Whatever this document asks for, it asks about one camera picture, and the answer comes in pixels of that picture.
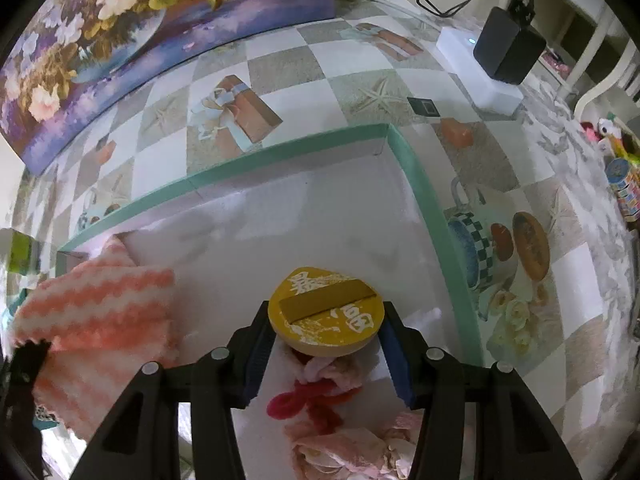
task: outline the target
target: white box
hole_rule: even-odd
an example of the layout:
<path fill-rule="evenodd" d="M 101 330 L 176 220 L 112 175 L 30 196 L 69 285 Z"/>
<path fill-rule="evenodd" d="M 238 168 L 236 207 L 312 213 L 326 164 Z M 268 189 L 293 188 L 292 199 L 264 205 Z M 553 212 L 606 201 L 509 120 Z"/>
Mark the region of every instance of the white box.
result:
<path fill-rule="evenodd" d="M 474 57 L 477 40 L 469 30 L 443 27 L 436 47 L 449 61 L 478 108 L 511 115 L 524 96 L 516 85 L 496 81 L 487 75 Z"/>

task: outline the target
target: pink and white towel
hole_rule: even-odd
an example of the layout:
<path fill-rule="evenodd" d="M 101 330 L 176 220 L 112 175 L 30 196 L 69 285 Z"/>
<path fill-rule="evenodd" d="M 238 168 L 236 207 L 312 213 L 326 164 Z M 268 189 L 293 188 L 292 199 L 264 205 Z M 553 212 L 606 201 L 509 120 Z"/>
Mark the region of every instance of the pink and white towel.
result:
<path fill-rule="evenodd" d="M 13 341 L 50 341 L 33 388 L 37 403 L 91 439 L 124 388 L 148 361 L 177 358 L 171 309 L 175 276 L 139 267 L 116 237 L 97 258 L 43 282 L 18 309 Z"/>

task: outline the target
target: canvas painting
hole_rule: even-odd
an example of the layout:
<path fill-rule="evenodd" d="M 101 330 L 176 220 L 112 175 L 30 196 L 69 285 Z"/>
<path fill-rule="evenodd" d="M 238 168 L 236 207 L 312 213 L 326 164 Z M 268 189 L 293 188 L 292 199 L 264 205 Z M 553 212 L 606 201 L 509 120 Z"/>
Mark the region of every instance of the canvas painting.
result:
<path fill-rule="evenodd" d="M 168 68 L 334 0 L 47 0 L 0 70 L 0 129 L 41 174 L 91 120 Z"/>

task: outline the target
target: chair leg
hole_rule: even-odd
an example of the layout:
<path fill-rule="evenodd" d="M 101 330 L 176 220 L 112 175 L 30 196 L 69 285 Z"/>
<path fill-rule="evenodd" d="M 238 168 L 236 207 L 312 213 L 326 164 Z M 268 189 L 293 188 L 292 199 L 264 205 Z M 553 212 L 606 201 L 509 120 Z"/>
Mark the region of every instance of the chair leg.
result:
<path fill-rule="evenodd" d="M 620 56 L 620 59 L 616 63 L 613 70 L 607 75 L 602 81 L 600 81 L 596 86 L 594 86 L 591 90 L 589 90 L 585 95 L 583 95 L 577 104 L 575 105 L 574 110 L 574 118 L 580 122 L 582 118 L 582 114 L 584 113 L 584 109 L 586 105 L 593 101 L 596 97 L 601 96 L 609 90 L 616 82 L 624 75 L 626 68 L 631 63 L 631 60 L 634 58 L 638 50 L 636 49 L 636 45 L 632 40 L 629 40 L 626 44 L 625 51 Z"/>

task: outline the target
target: green edge trim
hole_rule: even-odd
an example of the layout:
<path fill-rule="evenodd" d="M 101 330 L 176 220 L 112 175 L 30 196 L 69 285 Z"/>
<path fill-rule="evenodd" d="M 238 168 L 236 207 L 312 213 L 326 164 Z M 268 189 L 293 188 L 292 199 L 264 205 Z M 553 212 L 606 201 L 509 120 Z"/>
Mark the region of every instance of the green edge trim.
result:
<path fill-rule="evenodd" d="M 466 286 L 462 268 L 454 252 L 447 220 L 442 213 L 436 193 L 424 173 L 424 169 L 414 150 L 404 140 L 404 137 L 396 127 L 391 124 L 352 126 L 290 140 L 276 146 L 264 148 L 259 152 L 247 153 L 208 170 L 186 176 L 114 211 L 72 238 L 60 248 L 59 252 L 71 252 L 107 229 L 185 193 L 197 192 L 201 187 L 210 186 L 216 182 L 222 182 L 228 178 L 258 170 L 296 156 L 371 139 L 386 139 L 411 185 L 447 284 L 465 360 L 469 364 L 482 366 L 484 359 L 482 358 L 483 352 L 478 322 L 476 321 L 475 310 L 472 306 L 471 296 Z M 62 267 L 60 256 L 58 254 L 56 258 L 57 276 L 66 272 L 66 269 L 60 268 Z"/>
<path fill-rule="evenodd" d="M 433 247 L 436 249 L 444 280 L 449 290 L 460 335 L 460 345 L 466 362 L 471 365 L 483 366 L 484 352 L 482 351 L 476 313 L 462 268 L 454 252 L 447 219 L 440 208 L 438 197 L 414 150 L 394 126 L 389 125 L 387 142 L 409 181 L 422 218 L 427 225 Z"/>
<path fill-rule="evenodd" d="M 363 140 L 383 139 L 388 133 L 388 124 L 370 124 L 341 128 L 322 134 L 315 134 L 302 139 L 290 140 L 276 146 L 271 146 L 259 152 L 247 153 L 234 160 L 203 170 L 189 177 L 196 189 L 220 182 L 249 171 L 258 170 L 270 164 L 282 162 L 288 158 L 320 152 L 344 144 L 361 142 Z"/>

